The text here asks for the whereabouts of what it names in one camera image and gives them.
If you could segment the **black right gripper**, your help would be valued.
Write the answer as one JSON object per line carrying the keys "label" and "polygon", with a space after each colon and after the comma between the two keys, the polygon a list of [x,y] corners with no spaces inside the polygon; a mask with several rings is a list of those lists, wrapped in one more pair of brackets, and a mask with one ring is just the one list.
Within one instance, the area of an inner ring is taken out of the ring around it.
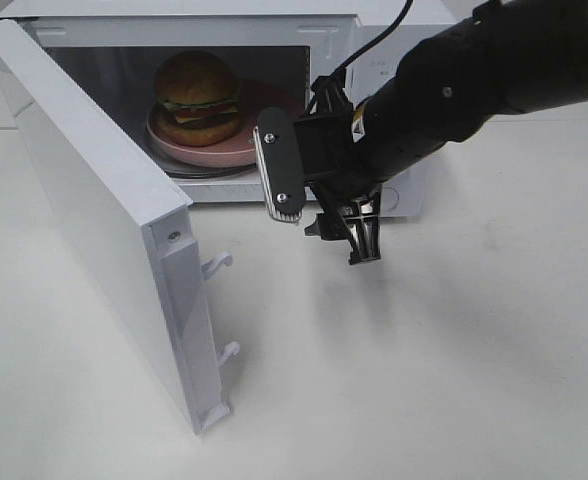
{"label": "black right gripper", "polygon": [[322,212],[304,230],[324,241],[349,242],[350,265],[381,258],[381,183],[371,165],[372,147],[360,148],[353,128],[375,138],[384,132],[384,116],[370,107],[354,110],[339,75],[318,76],[311,86],[309,114],[294,121],[304,184]]}

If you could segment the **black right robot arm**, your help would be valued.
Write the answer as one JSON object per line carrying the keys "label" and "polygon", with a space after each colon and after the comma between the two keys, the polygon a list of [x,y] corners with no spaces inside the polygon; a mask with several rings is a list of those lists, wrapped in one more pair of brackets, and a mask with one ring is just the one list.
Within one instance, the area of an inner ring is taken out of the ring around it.
{"label": "black right robot arm", "polygon": [[588,1],[488,1],[420,41],[358,104],[343,69],[320,76],[295,132],[305,183],[321,206],[309,236],[380,256],[383,184],[496,115],[588,101]]}

